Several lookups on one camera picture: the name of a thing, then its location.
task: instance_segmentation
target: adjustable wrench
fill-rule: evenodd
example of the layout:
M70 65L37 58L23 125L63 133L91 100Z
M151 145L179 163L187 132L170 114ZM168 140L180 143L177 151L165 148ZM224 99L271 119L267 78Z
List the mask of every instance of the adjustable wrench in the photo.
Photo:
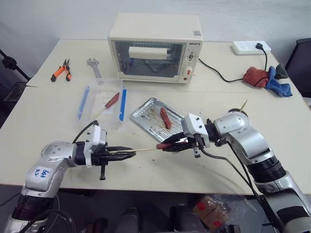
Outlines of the adjustable wrench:
M101 80L102 76L99 73L99 70L97 68L99 62L95 58L93 58L93 60L91 58L89 58L89 59L87 59L86 63L90 67L93 68L93 71L95 73L95 77L98 78L98 80L97 80L98 85L103 85L103 81Z

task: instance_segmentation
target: wooden skewer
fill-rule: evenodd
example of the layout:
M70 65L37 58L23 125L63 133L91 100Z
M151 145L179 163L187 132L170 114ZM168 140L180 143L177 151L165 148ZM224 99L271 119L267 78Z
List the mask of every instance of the wooden skewer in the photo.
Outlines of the wooden skewer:
M248 102L248 99L244 102L244 104L242 105L240 112L243 110L244 106L246 105L246 103Z
M109 153L117 153L117 152L136 152L136 151L147 151L147 150L157 150L157 148L132 149L132 150L114 150L114 151L109 151Z
M105 109L106 109L106 107L104 107L104 108L102 108L101 110L99 110L99 111L91 118L91 120L95 120Z

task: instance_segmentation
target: red cloth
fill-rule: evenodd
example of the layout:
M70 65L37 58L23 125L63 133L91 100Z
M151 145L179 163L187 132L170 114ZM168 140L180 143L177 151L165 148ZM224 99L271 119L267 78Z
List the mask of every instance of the red cloth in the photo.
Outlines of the red cloth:
M250 67L244 74L243 81L255 87L265 87L269 81L268 72Z

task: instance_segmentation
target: handwritten label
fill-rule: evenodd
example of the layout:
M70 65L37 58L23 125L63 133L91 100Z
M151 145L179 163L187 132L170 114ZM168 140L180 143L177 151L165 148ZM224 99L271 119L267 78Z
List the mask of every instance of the handwritten label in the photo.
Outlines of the handwritten label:
M33 172L33 181L39 183L47 179L51 173L52 169L44 166L37 166Z

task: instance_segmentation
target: white wall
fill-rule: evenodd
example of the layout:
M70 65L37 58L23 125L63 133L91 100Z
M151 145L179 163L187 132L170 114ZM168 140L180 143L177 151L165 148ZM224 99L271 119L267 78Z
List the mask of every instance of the white wall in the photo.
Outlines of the white wall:
M196 14L205 41L265 40L284 63L311 37L310 0L0 0L0 49L33 76L59 38L106 39L118 12Z

